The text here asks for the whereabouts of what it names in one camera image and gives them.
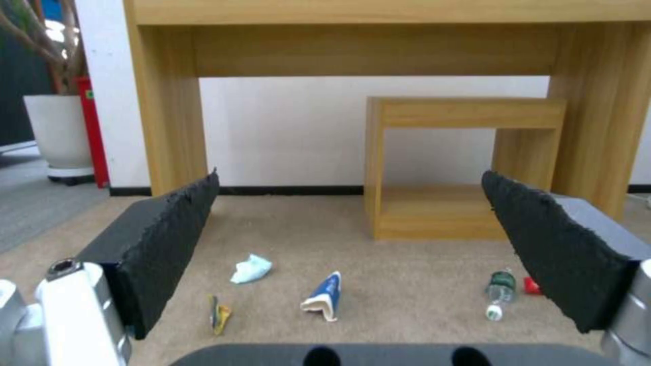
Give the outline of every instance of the black baseboard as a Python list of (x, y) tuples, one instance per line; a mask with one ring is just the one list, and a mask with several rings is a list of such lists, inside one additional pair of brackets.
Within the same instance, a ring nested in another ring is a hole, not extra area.
[(151, 196), (151, 187), (110, 187), (109, 195), (111, 197), (126, 197), (126, 196)]
[[(651, 193), (651, 184), (631, 184), (628, 193)], [(109, 188), (111, 197), (151, 196), (149, 187)], [(221, 187), (220, 195), (259, 196), (259, 195), (362, 195), (363, 186), (233, 186)]]
[(628, 193), (651, 193), (651, 184), (630, 184)]
[(259, 195), (362, 195), (362, 186), (260, 186), (260, 187), (221, 187), (219, 195), (259, 196)]

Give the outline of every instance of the crushed plastic bottle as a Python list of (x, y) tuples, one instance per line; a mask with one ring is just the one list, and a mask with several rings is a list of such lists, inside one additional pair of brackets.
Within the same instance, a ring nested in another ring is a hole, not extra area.
[(500, 321), (503, 315), (503, 307), (513, 302), (516, 288), (516, 278), (511, 274), (511, 269), (494, 272), (486, 287), (486, 294), (490, 303), (486, 308), (486, 318), (493, 322)]

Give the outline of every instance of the carpet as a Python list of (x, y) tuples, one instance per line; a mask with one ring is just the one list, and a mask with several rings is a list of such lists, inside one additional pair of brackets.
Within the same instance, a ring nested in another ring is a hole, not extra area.
[[(0, 277), (32, 292), (55, 259), (76, 254), (133, 198), (111, 198), (0, 255)], [(651, 242), (651, 210), (629, 200), (624, 223)], [(544, 297), (521, 291), (524, 269), (507, 242), (373, 242), (361, 197), (218, 197), (192, 261), (156, 327), (133, 342), (130, 365), (168, 365), (227, 343), (561, 343), (598, 352), (601, 334), (579, 334)], [(237, 262), (273, 262), (260, 281), (234, 285)], [(500, 322), (484, 318), (490, 274), (509, 267), (518, 297)], [(330, 272), (342, 273), (339, 321), (299, 303)], [(214, 337), (208, 295), (233, 310)]]

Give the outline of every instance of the wheel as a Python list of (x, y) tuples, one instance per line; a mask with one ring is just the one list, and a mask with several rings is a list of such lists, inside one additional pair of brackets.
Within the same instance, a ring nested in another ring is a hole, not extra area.
[(68, 187), (76, 186), (77, 184), (79, 184), (79, 181), (77, 180), (76, 177), (61, 178), (61, 182)]

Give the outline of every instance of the yellow wrapper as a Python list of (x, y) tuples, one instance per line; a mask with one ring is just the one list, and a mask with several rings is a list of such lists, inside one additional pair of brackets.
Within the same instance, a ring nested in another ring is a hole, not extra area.
[(212, 332), (214, 335), (221, 335), (222, 332), (224, 332), (226, 321), (229, 319), (232, 311), (228, 307), (225, 307), (224, 305), (218, 305), (217, 298), (215, 296), (210, 296), (209, 299), (210, 299), (210, 306), (212, 307), (210, 309), (210, 311), (212, 312), (212, 315), (210, 317)]

